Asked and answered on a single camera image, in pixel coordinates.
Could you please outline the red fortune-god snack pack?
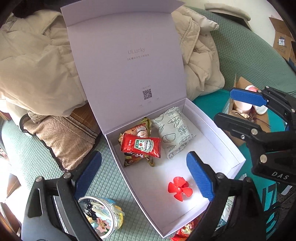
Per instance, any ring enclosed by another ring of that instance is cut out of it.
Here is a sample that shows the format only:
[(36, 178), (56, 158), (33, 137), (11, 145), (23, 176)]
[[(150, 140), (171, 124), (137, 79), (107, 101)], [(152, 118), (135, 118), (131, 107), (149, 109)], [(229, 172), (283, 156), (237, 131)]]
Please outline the red fortune-god snack pack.
[(171, 241), (184, 241), (186, 240), (194, 228), (198, 225), (200, 222), (200, 217), (195, 218), (193, 221), (189, 222), (182, 228), (180, 228), (173, 237), (170, 238)]

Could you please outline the red plastic propeller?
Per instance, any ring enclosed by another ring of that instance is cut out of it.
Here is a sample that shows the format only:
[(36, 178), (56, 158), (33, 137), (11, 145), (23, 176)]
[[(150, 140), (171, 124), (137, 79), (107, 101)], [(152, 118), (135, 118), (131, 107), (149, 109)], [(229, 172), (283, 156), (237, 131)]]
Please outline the red plastic propeller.
[(188, 198), (191, 197), (193, 190), (183, 177), (177, 176), (173, 178), (173, 182), (169, 182), (168, 193), (174, 194), (175, 199), (183, 202), (183, 196)]

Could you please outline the white bread-print snack pack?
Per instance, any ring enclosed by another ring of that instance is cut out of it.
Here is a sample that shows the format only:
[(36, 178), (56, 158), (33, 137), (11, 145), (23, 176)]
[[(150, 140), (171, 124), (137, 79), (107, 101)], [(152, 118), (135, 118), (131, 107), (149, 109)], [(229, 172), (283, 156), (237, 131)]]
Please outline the white bread-print snack pack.
[(227, 221), (229, 219), (229, 216), (230, 216), (232, 206), (233, 206), (234, 198), (235, 198), (235, 196), (229, 196), (227, 198), (225, 207), (223, 209), (221, 218), (220, 218), (220, 220), (219, 220), (219, 222), (217, 224), (217, 227), (216, 227), (215, 231), (217, 231), (222, 226), (226, 225), (226, 223), (227, 223)]
[(158, 130), (162, 147), (168, 159), (182, 151), (195, 136), (189, 130), (183, 113), (175, 106), (155, 119), (152, 125)]

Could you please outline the red ketchup sachet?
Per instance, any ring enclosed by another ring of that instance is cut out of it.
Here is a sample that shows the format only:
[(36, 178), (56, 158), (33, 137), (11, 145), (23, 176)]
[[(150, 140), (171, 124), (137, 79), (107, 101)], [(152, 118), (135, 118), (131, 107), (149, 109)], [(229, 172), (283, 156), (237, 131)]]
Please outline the red ketchup sachet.
[(121, 142), (121, 151), (124, 153), (137, 153), (160, 158), (161, 139), (154, 137), (141, 138), (125, 133)]

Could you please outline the small brown cardboard box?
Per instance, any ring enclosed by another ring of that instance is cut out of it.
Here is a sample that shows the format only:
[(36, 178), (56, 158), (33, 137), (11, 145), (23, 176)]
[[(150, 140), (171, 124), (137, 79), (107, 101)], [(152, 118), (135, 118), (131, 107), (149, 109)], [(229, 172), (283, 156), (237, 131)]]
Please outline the small brown cardboard box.
[[(238, 78), (236, 75), (233, 87), (250, 90), (253, 92), (259, 90), (256, 86), (254, 86), (245, 78)], [(251, 104), (236, 101), (232, 98), (228, 99), (222, 110), (222, 113), (226, 113), (231, 116), (255, 123), (259, 125), (261, 129), (267, 133), (284, 131), (286, 126), (285, 122), (281, 118), (279, 118), (279, 116), (274, 114), (265, 106), (251, 106)], [(237, 147), (245, 143), (240, 138), (232, 137), (229, 132), (224, 132), (229, 136), (229, 138), (234, 142), (234, 144)]]

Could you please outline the pink round case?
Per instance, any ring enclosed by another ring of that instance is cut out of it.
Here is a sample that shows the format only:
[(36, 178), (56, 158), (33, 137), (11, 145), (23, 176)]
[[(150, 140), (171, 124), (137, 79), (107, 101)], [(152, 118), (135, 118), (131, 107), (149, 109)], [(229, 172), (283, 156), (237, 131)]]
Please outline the pink round case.
[(252, 105), (249, 103), (234, 100), (233, 109), (236, 113), (240, 114), (244, 118), (249, 118), (249, 113), (252, 109)]

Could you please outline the teal foam mat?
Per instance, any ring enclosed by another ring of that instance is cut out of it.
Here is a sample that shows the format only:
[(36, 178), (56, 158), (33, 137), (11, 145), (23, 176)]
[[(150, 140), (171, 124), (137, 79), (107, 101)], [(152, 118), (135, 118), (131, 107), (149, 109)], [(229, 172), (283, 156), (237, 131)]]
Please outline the teal foam mat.
[[(267, 133), (257, 124), (224, 113), (214, 118), (219, 128), (245, 140), (253, 174), (295, 185), (295, 98), (272, 87), (257, 92), (234, 88), (230, 97), (266, 106), (287, 123), (284, 131)], [(215, 173), (193, 151), (187, 154), (186, 163), (201, 194), (210, 202), (189, 240), (292, 240), (295, 207), (290, 208), (275, 232), (268, 235), (270, 216), (278, 214), (280, 205), (264, 210), (250, 177), (233, 180)]]

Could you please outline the clear plastic jar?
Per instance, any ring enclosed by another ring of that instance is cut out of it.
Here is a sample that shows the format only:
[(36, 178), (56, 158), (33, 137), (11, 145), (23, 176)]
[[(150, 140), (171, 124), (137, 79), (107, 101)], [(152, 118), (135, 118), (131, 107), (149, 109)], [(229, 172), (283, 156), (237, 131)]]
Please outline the clear plastic jar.
[(123, 225), (125, 213), (112, 199), (84, 196), (78, 199), (78, 203), (102, 240), (110, 237)]

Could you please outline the large cardboard box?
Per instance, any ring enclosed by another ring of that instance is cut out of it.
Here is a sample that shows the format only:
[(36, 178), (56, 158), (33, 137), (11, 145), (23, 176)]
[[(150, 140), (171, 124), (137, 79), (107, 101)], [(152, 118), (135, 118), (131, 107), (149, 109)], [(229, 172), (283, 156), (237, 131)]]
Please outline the large cardboard box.
[(287, 61), (295, 71), (295, 40), (284, 21), (269, 17), (274, 29), (273, 48)]

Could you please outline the green sofa cover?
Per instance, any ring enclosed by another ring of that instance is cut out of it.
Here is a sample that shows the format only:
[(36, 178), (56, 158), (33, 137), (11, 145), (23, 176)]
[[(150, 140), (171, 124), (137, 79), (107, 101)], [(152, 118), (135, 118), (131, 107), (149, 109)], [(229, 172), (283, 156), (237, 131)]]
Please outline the green sofa cover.
[[(199, 13), (219, 24), (212, 33), (217, 46), (225, 88), (194, 100), (205, 114), (213, 118), (222, 111), (234, 79), (244, 77), (255, 86), (266, 85), (295, 95), (295, 72), (265, 40), (250, 30), (222, 16), (199, 10)], [(23, 133), (14, 122), (1, 122), (1, 147), (19, 178), (25, 192), (15, 198), (14, 208), (23, 210), (37, 176), (58, 178), (62, 171), (49, 150), (36, 137)], [(88, 194), (115, 200), (125, 212), (123, 227), (111, 240), (160, 240), (161, 237), (144, 216), (130, 193), (112, 157), (105, 138), (95, 147), (102, 155), (102, 165), (92, 181)]]

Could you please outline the brown striped pillow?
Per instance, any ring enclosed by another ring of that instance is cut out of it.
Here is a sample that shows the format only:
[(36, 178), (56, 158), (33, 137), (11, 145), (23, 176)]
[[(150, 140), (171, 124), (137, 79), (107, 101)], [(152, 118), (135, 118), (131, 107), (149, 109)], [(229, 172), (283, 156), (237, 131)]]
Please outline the brown striped pillow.
[(20, 129), (36, 136), (64, 172), (77, 168), (101, 136), (88, 103), (74, 109), (69, 116), (45, 116), (28, 111), (20, 120)]

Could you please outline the beige puffer jacket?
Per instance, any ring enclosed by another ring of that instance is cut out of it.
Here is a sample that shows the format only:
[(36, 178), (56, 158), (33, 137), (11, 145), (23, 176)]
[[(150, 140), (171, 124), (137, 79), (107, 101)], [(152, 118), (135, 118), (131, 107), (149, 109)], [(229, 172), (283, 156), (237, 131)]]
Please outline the beige puffer jacket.
[[(172, 17), (188, 99), (222, 89), (225, 79), (211, 36), (219, 25), (185, 6)], [(86, 102), (62, 15), (53, 10), (26, 18), (10, 15), (1, 27), (1, 111), (68, 116)]]

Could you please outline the lavender open gift box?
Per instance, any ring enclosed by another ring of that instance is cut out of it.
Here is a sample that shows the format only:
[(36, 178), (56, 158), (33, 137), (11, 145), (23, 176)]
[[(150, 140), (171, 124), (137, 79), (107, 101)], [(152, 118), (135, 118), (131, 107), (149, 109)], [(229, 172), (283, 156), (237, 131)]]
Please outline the lavender open gift box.
[[(78, 1), (62, 7), (78, 75), (111, 153), (140, 209), (167, 237), (208, 206), (186, 164), (194, 151), (216, 173), (233, 179), (245, 162), (230, 138), (186, 97), (178, 34), (171, 13), (180, 1)], [(124, 167), (119, 135), (144, 117), (177, 106), (195, 136), (172, 159)], [(193, 190), (183, 202), (168, 193), (173, 178)]]

